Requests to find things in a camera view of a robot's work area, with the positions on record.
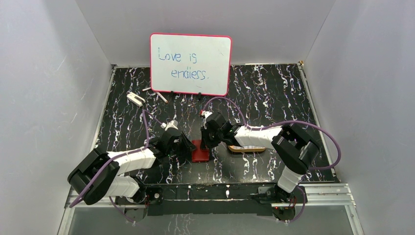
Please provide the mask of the red leather card holder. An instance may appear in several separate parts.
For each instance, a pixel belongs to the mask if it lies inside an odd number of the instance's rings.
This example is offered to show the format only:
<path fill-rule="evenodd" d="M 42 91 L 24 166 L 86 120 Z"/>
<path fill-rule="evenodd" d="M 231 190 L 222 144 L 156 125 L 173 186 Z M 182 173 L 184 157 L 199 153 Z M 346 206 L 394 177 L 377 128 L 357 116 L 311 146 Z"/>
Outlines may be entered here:
<path fill-rule="evenodd" d="M 210 150 L 201 148 L 201 140 L 192 140 L 196 149 L 192 151 L 191 158 L 193 163 L 206 163 L 210 160 Z"/>

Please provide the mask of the tan oval card tray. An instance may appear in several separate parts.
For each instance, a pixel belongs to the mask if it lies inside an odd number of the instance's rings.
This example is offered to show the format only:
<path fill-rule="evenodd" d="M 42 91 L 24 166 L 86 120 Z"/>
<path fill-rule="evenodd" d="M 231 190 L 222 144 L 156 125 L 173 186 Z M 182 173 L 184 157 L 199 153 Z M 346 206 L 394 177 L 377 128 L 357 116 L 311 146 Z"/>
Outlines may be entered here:
<path fill-rule="evenodd" d="M 265 147 L 258 146 L 234 146 L 228 145 L 228 150 L 233 154 L 243 154 L 243 153 L 261 153 L 266 150 Z"/>

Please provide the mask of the white marker pen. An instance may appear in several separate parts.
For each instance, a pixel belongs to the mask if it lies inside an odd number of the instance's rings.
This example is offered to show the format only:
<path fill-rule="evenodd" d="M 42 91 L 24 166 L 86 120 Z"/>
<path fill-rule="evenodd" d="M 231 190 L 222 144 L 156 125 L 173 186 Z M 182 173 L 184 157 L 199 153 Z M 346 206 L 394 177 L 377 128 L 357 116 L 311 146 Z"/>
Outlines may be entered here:
<path fill-rule="evenodd" d="M 156 92 L 156 94 L 163 100 L 163 102 L 168 103 L 168 100 L 160 92 Z"/>

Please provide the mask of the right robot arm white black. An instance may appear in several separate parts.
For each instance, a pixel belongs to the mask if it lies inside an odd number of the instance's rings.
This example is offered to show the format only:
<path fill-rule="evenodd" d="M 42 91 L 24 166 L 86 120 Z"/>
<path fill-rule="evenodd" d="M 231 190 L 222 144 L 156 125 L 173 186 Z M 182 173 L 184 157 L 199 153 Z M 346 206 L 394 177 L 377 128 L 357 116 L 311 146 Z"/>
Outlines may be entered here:
<path fill-rule="evenodd" d="M 307 134 L 299 122 L 272 127 L 247 127 L 231 124 L 220 113 L 202 111 L 202 149 L 212 149 L 220 143 L 237 147 L 263 147 L 273 149 L 285 167 L 276 186 L 276 198 L 287 203 L 295 196 L 295 187 L 320 154 L 320 145 Z"/>

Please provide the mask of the white board eraser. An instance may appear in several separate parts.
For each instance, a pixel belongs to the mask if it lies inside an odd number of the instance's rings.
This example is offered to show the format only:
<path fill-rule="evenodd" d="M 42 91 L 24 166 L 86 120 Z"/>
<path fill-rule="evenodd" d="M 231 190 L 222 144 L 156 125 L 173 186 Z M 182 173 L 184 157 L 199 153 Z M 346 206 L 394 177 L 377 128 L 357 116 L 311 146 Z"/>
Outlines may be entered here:
<path fill-rule="evenodd" d="M 145 99 L 133 92 L 127 92 L 127 99 L 139 107 L 142 107 L 145 103 Z"/>

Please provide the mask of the white board with red frame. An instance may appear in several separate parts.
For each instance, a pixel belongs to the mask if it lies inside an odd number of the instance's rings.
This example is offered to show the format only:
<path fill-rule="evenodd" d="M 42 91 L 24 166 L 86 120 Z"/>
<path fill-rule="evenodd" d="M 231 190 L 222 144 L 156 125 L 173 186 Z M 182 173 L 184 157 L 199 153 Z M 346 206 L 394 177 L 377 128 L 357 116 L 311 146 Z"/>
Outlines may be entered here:
<path fill-rule="evenodd" d="M 225 96 L 232 39 L 222 35 L 153 33 L 150 85 L 157 92 Z"/>

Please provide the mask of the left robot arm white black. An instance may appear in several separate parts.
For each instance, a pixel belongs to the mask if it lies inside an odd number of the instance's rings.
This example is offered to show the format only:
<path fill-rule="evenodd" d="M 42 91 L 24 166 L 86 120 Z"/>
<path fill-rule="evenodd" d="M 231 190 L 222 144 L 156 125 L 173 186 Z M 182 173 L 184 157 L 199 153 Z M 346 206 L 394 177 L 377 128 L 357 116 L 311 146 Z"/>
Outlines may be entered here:
<path fill-rule="evenodd" d="M 174 127 L 167 128 L 160 137 L 152 138 L 140 148 L 107 152 L 94 148 L 68 175 L 68 183 L 78 193 L 70 203 L 93 205 L 104 197 L 127 197 L 140 204 L 146 198 L 144 183 L 128 176 L 139 169 L 150 169 L 157 161 L 171 156 L 187 156 L 196 146 Z"/>

